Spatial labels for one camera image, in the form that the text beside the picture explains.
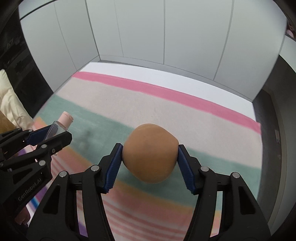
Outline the person's left hand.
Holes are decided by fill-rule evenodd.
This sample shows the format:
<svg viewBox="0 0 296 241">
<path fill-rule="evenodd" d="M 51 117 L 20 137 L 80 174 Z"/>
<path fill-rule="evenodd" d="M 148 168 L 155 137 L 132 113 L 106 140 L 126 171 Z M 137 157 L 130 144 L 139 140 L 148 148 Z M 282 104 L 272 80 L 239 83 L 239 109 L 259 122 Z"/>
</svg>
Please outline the person's left hand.
<svg viewBox="0 0 296 241">
<path fill-rule="evenodd" d="M 19 225 L 27 225 L 31 219 L 31 215 L 25 206 L 20 213 L 15 217 L 15 222 Z"/>
</svg>

